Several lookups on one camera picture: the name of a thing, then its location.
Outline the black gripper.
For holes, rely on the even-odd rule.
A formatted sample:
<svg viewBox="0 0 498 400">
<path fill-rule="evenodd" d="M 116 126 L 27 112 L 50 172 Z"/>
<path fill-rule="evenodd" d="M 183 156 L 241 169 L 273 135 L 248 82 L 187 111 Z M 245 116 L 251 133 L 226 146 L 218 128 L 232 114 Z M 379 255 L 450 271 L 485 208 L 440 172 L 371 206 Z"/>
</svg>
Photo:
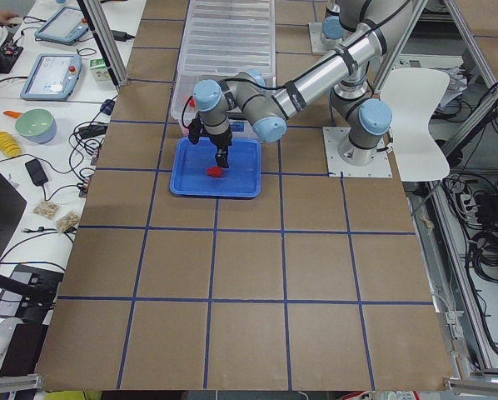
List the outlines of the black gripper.
<svg viewBox="0 0 498 400">
<path fill-rule="evenodd" d="M 223 133 L 212 134 L 207 132 L 211 143 L 217 147 L 215 160 L 219 168 L 229 168 L 228 150 L 232 145 L 232 129 L 227 128 Z"/>
</svg>

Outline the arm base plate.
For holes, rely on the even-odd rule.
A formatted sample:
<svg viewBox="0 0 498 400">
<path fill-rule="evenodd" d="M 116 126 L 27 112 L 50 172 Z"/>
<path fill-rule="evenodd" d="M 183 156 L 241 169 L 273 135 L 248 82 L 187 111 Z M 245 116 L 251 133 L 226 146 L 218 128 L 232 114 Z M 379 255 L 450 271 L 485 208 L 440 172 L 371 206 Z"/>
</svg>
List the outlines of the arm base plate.
<svg viewBox="0 0 498 400">
<path fill-rule="evenodd" d="M 334 178 L 391 178 L 391 167 L 381 137 L 372 149 L 360 149 L 350 141 L 348 127 L 322 129 L 328 175 Z"/>
<path fill-rule="evenodd" d="M 338 23 L 332 23 L 329 28 L 326 28 L 325 22 L 310 22 L 308 30 L 311 41 L 311 52 L 314 54 L 327 53 L 341 42 L 343 36 L 343 29 Z"/>
</svg>

